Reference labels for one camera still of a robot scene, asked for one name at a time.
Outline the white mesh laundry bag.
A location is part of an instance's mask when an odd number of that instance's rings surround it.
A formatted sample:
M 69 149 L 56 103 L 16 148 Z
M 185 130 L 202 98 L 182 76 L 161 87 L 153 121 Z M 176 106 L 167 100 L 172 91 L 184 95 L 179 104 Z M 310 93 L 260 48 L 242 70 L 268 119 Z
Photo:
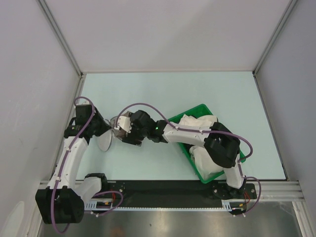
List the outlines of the white mesh laundry bag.
M 104 152 L 111 147 L 112 140 L 115 138 L 114 123 L 116 118 L 117 116 L 114 116 L 111 119 L 104 119 L 106 125 L 109 125 L 111 129 L 97 137 L 98 148 Z

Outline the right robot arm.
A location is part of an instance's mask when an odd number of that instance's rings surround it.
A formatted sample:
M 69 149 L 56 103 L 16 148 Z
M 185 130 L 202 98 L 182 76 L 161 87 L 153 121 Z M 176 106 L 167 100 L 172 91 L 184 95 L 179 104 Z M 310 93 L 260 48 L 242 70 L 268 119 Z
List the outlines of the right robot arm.
M 237 164 L 240 158 L 240 140 L 221 123 L 192 127 L 166 120 L 153 120 L 142 110 L 120 115 L 116 127 L 123 132 L 122 142 L 140 146 L 147 138 L 155 143 L 184 143 L 205 148 L 212 161 L 223 168 L 228 193 L 239 198 L 245 193 L 244 178 Z

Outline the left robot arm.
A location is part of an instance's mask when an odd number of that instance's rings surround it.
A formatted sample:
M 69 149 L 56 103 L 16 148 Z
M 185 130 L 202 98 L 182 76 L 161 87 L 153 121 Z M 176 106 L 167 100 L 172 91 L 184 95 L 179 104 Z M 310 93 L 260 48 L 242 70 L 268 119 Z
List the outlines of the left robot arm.
M 64 131 L 64 145 L 59 163 L 45 189 L 37 190 L 35 199 L 45 224 L 79 223 L 84 206 L 97 195 L 108 194 L 104 173 L 90 173 L 76 186 L 81 159 L 92 137 L 110 131 L 98 110 L 91 104 L 76 106 L 76 115 Z

